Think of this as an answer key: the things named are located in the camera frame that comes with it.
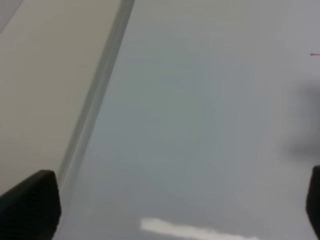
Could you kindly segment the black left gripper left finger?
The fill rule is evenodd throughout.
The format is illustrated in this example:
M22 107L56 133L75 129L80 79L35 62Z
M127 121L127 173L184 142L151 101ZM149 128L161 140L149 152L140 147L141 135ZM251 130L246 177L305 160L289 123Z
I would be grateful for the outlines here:
M51 240L61 214L56 174L39 170L0 196L0 238Z

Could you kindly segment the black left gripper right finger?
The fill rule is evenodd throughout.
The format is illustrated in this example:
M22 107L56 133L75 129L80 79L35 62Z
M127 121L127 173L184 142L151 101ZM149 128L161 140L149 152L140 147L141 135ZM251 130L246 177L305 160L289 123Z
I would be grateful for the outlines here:
M306 213L318 239L320 239L320 166L312 169L306 197Z

